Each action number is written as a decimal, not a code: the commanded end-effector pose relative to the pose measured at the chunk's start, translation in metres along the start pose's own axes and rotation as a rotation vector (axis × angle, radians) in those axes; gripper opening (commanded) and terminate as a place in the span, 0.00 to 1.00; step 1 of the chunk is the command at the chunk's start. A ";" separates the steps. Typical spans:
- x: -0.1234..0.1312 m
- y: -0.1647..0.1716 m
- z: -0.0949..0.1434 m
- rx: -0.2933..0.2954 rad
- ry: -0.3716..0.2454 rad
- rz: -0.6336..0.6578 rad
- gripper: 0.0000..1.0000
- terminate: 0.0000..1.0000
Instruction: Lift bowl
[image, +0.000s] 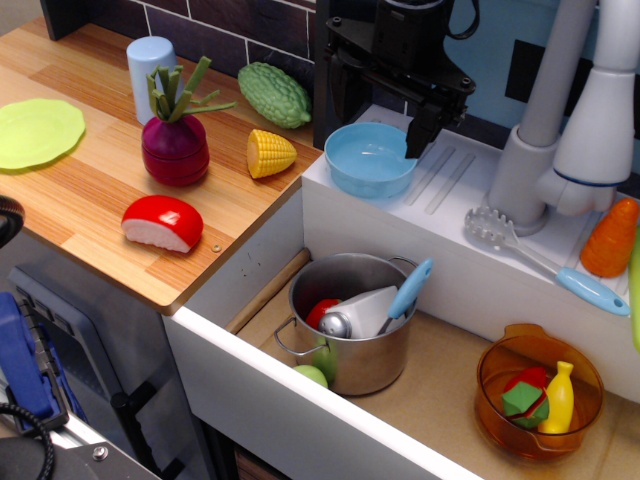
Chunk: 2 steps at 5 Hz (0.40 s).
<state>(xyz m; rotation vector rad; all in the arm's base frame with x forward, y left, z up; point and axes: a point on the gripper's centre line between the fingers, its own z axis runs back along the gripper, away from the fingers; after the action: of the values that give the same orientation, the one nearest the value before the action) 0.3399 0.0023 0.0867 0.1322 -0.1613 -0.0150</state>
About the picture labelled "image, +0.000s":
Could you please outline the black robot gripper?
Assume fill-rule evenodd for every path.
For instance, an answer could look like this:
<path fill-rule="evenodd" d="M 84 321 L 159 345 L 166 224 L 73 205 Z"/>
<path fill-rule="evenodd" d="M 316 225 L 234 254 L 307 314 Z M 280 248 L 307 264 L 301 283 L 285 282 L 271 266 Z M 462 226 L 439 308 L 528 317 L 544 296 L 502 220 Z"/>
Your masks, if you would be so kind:
<path fill-rule="evenodd" d="M 371 84 L 416 106 L 406 135 L 418 159 L 444 127 L 457 126 L 475 82 L 447 55 L 446 39 L 466 40 L 476 22 L 453 33 L 452 1 L 377 1 L 326 21 L 329 90 L 341 125 L 370 100 Z"/>

